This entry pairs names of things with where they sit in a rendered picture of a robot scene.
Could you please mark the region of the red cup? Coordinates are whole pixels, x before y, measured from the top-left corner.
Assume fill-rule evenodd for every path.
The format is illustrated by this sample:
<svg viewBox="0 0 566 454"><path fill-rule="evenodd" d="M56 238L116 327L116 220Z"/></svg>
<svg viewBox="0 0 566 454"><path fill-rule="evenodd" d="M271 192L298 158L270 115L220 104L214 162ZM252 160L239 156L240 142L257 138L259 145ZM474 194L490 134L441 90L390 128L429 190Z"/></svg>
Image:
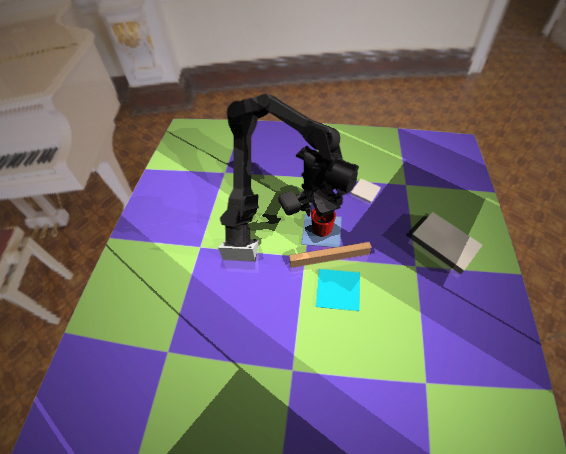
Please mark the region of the red cup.
<svg viewBox="0 0 566 454"><path fill-rule="evenodd" d="M328 236L333 229L335 219L336 219L336 212L335 211L332 214L328 214L328 215L319 217L316 214L316 211L315 211L315 208L314 208L311 212L313 232L316 235L321 236L321 237ZM319 220L321 220L321 221L325 220L325 223L319 223L318 222Z"/></svg>

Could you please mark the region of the brown wooden block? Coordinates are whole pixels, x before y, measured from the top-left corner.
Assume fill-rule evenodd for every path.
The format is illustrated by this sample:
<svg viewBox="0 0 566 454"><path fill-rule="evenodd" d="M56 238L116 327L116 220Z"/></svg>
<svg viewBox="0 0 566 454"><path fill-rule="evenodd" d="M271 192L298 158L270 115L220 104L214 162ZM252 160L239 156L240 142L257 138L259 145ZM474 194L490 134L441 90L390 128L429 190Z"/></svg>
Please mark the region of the brown wooden block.
<svg viewBox="0 0 566 454"><path fill-rule="evenodd" d="M291 268L366 256L371 251L370 242L289 255Z"/></svg>

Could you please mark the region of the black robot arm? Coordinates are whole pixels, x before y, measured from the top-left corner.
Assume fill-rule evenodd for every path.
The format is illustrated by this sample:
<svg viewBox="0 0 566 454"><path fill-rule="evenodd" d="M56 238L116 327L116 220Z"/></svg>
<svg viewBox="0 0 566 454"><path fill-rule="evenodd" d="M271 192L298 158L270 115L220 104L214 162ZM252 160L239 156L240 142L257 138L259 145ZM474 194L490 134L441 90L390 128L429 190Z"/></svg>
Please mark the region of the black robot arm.
<svg viewBox="0 0 566 454"><path fill-rule="evenodd" d="M267 113L298 130L319 151L306 146L296 155L304 160L307 180L326 180L323 188L312 188L308 194L319 217L334 213L343 204L342 193L331 192L330 185L349 193L357 181L359 166L343 160L340 133L335 128L309 119L276 96L263 94L231 102L227 107L227 119L234 136L233 189L227 209L219 217L221 225L225 226L223 246L246 247L250 242L248 222L252 222L259 208L258 194L251 189L251 135L257 119Z"/></svg>

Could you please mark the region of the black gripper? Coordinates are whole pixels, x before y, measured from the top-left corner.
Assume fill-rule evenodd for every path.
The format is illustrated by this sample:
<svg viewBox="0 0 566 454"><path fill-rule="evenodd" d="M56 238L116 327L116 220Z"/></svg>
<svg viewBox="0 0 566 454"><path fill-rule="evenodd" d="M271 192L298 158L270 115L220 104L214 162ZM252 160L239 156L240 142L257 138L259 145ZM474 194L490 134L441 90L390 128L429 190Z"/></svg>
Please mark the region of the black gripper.
<svg viewBox="0 0 566 454"><path fill-rule="evenodd" d="M321 189L324 187L324 185L327 184L325 179L318 182L307 180L304 176L304 172L302 172L302 177L304 178L304 183L302 184L302 188L304 190L303 192L300 192L297 195L295 195L293 191L289 191L280 194L278 197L279 203L283 208L284 212L286 213L286 215L290 216L292 214L298 213L301 210L301 211L305 211L308 217L310 217L310 209L312 208L308 200L308 194L310 190L316 187L317 189ZM330 188L331 188L331 192L333 192L334 189L336 189L337 193L342 193L342 195L347 194L346 192L334 186L330 185Z"/></svg>

